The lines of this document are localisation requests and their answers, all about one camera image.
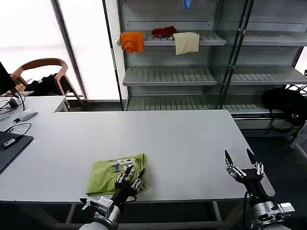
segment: robotic hand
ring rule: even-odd
[[[142,185],[142,178],[145,172],[143,169],[137,179],[133,182],[129,180],[133,165],[128,167],[124,173],[121,173],[115,181],[115,193],[111,199],[102,196],[98,201],[91,198],[81,198],[84,203],[83,210],[88,206],[96,210],[93,223],[83,225],[80,230],[116,230],[118,228],[118,218],[124,212],[124,206],[127,199],[132,196],[134,200]]]
[[[250,196],[250,206],[253,209],[253,221],[251,228],[286,230],[285,226],[276,224],[291,216],[294,208],[291,203],[274,205],[273,198],[268,196],[261,184],[264,176],[263,164],[255,155],[247,149],[250,162],[254,165],[252,169],[239,169],[234,165],[227,150],[225,150],[225,161],[228,173],[239,183],[243,184]]]

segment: computer mouse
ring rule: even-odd
[[[35,116],[37,113],[38,113],[38,111],[36,111],[34,109],[24,110],[20,114],[19,119],[21,121],[26,121],[26,120],[29,120],[31,117]]]

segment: black backpack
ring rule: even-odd
[[[307,120],[307,98],[299,91],[284,88],[271,89],[261,96],[261,101],[270,112],[272,109],[284,111],[286,121],[293,126],[300,126]]]
[[[55,75],[51,74],[48,77],[43,77],[41,82],[33,81],[26,86],[24,91],[34,91],[31,96],[60,95],[54,80]]]

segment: dark floor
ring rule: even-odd
[[[85,107],[81,107],[78,101],[69,100],[72,112],[79,111],[121,111],[120,102],[90,102],[86,103]]]
[[[120,111],[120,104],[90,105],[87,111]],[[289,149],[289,140],[278,138],[246,137],[254,153],[265,165],[265,172],[273,185],[276,203],[291,202],[295,213],[284,224],[293,230],[307,229],[307,161]],[[234,201],[218,202],[222,217],[225,217],[236,204]],[[45,210],[58,221],[65,222],[69,206],[46,205]],[[177,203],[177,204],[142,204],[127,205],[125,214],[120,222],[188,222],[213,220],[212,207],[208,203]],[[78,206],[72,218],[73,223],[85,223],[91,221],[91,213],[81,212]],[[38,223],[27,214],[23,213],[15,205],[0,203],[0,229],[40,229],[47,230],[44,225]],[[233,230],[241,230],[240,220]]]

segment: metal shelf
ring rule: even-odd
[[[144,46],[175,46],[175,41],[170,38],[157,38],[152,35],[152,31],[142,31]],[[223,40],[213,31],[200,31],[200,46],[224,46]]]
[[[204,110],[214,109],[215,100],[204,96],[135,96],[127,111],[147,110]]]
[[[231,85],[307,84],[307,78],[292,67],[236,67]]]
[[[261,102],[261,95],[228,95],[223,109],[231,114],[271,114]],[[283,114],[282,111],[272,110],[273,114]]]
[[[305,32],[247,31],[243,46],[307,46]]]
[[[207,67],[133,67],[128,68],[125,86],[216,85]]]
[[[228,95],[223,109],[231,114],[271,114],[261,101],[261,95]],[[206,110],[215,109],[217,96],[133,96],[127,111]],[[283,114],[273,110],[273,114]]]

